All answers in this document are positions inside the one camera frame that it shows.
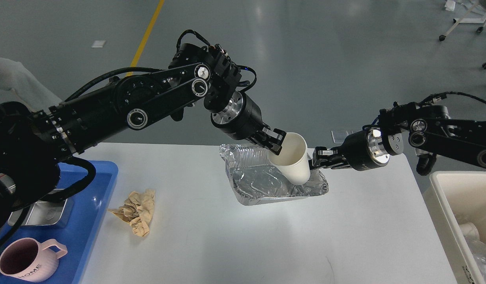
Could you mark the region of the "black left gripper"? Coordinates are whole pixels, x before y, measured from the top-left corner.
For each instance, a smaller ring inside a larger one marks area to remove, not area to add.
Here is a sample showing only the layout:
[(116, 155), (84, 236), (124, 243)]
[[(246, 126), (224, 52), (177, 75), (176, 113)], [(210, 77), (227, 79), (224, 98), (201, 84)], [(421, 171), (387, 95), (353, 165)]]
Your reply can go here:
[(259, 106), (244, 92), (235, 91), (223, 110), (212, 113), (212, 125), (234, 140), (248, 140), (279, 156), (286, 131), (267, 128)]

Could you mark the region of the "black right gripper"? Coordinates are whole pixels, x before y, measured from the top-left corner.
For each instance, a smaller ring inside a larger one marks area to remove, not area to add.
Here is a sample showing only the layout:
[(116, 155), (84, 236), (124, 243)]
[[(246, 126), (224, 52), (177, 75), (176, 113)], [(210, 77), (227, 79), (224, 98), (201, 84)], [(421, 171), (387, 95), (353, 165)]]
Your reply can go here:
[(384, 149), (381, 131), (368, 128), (347, 136), (339, 147), (315, 147), (312, 169), (365, 171), (384, 167), (390, 154)]

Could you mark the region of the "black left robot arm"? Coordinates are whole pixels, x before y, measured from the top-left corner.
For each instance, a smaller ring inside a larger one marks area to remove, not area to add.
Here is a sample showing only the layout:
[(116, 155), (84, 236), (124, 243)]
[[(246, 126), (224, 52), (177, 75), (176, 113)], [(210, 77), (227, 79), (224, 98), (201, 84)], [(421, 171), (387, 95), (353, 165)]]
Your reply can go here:
[(0, 104), (0, 247), (37, 201), (61, 202), (95, 178), (94, 165), (75, 157), (126, 128), (140, 131), (200, 99), (214, 127), (234, 140), (279, 155), (286, 132), (271, 129), (242, 81), (248, 66), (234, 63), (219, 44), (185, 30), (167, 69), (125, 67), (86, 83), (48, 112), (19, 102)]

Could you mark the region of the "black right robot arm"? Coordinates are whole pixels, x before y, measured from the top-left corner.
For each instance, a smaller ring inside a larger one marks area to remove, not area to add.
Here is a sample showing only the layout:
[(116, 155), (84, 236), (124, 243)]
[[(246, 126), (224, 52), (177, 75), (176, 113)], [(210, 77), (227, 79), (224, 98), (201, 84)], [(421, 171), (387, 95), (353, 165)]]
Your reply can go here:
[(403, 153), (405, 142), (416, 150), (416, 171), (421, 176), (431, 173), (438, 156), (486, 169), (486, 121), (450, 118), (447, 108), (438, 104), (449, 94), (382, 108), (373, 123), (348, 135), (340, 146), (316, 147), (310, 169), (384, 167), (390, 156)]

